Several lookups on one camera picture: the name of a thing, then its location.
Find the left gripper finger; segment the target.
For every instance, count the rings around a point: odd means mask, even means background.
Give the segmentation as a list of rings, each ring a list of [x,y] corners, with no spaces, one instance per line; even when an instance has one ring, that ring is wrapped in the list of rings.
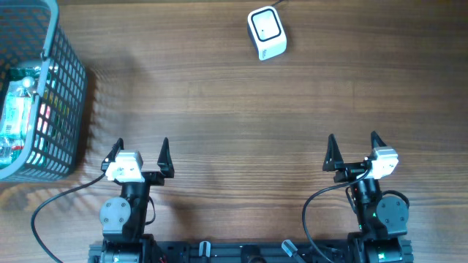
[[[163,175],[174,175],[174,166],[170,155],[169,139],[167,137],[163,140],[157,165]]]
[[[113,144],[109,154],[106,155],[103,163],[109,164],[110,162],[115,161],[118,152],[123,149],[124,149],[124,141],[121,137],[119,137],[116,143]]]

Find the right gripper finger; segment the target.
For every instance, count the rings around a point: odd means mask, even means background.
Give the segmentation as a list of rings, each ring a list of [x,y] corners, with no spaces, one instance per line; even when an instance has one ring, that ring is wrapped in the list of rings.
[[[337,171],[344,169],[344,160],[337,145],[334,134],[328,136],[327,151],[322,165],[323,171]]]
[[[376,131],[373,131],[371,133],[371,148],[375,149],[375,148],[381,148],[381,147],[386,147],[386,146],[387,144],[383,142],[383,140],[378,135],[378,133]]]

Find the teal snack packet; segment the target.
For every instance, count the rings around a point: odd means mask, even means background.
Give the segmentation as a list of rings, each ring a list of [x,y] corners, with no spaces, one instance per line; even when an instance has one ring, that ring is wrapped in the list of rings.
[[[9,145],[23,145],[34,98],[20,95],[20,80],[11,81],[1,116],[1,138]]]

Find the yellow liquid bottle silver cap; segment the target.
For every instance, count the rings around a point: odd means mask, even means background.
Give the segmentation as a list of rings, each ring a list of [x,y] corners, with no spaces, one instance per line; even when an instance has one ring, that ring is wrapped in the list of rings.
[[[20,81],[20,95],[33,97],[37,93],[38,82],[34,77],[26,76]]]

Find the green sponge package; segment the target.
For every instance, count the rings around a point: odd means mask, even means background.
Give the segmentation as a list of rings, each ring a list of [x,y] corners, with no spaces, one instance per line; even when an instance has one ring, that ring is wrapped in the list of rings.
[[[41,60],[23,61],[8,70],[7,79],[9,81],[18,81],[25,77],[33,77],[37,82],[39,82],[41,72]]]

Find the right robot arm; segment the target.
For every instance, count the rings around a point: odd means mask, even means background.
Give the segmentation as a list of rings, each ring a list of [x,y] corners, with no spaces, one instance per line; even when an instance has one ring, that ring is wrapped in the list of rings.
[[[333,134],[322,169],[335,172],[333,181],[346,183],[346,195],[357,216],[360,230],[347,236],[347,261],[360,263],[412,263],[411,242],[405,240],[410,201],[399,191],[380,188],[379,180],[389,176],[399,155],[378,133],[371,133],[371,153],[361,162],[346,163]]]

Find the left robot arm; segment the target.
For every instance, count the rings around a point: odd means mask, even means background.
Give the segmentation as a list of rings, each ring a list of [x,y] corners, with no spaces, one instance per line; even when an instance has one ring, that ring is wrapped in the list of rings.
[[[165,253],[152,234],[145,233],[152,186],[163,186],[175,170],[169,139],[164,138],[157,160],[158,171],[142,171],[143,159],[137,150],[126,150],[120,138],[102,162],[101,170],[109,181],[121,187],[118,197],[107,200],[99,212],[102,244],[88,255],[89,262],[166,262]]]

